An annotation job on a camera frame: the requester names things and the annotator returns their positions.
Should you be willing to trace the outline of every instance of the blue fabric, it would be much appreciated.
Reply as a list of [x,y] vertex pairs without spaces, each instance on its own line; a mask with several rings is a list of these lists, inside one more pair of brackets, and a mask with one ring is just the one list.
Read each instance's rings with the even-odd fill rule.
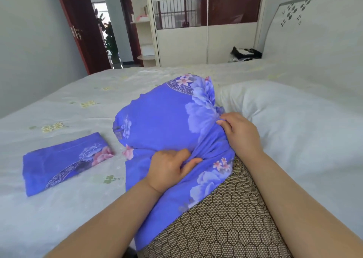
[[179,184],[167,190],[135,236],[137,250],[190,209],[231,174],[234,151],[216,121],[210,78],[187,74],[140,95],[117,115],[113,130],[126,146],[126,190],[145,178],[151,157],[160,150],[187,148],[198,164]]
[[99,133],[32,151],[23,156],[26,194],[38,194],[111,157]]

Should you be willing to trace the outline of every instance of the person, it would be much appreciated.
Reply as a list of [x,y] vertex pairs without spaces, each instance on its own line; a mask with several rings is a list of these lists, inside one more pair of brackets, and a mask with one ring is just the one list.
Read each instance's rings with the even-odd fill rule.
[[[229,144],[251,173],[294,257],[363,257],[363,241],[264,153],[257,128],[238,113],[221,116]],[[121,257],[161,195],[202,159],[160,151],[143,180],[62,241],[48,258]]]

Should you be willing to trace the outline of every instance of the sliding wardrobe door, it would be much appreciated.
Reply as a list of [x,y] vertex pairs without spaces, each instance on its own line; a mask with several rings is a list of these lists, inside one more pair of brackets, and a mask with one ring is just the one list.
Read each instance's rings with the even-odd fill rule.
[[205,64],[207,0],[152,0],[160,65]]
[[228,62],[233,47],[253,48],[261,0],[209,0],[208,63]]

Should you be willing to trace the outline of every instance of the plant pot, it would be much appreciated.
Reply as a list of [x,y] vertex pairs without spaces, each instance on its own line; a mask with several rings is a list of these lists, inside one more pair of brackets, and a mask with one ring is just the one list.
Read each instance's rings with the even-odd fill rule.
[[118,55],[111,55],[112,64],[120,64],[120,58]]

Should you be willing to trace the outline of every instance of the white box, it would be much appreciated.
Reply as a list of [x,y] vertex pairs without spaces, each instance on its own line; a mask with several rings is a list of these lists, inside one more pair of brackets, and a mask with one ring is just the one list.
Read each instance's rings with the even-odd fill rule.
[[155,55],[154,45],[142,45],[141,54],[143,56]]

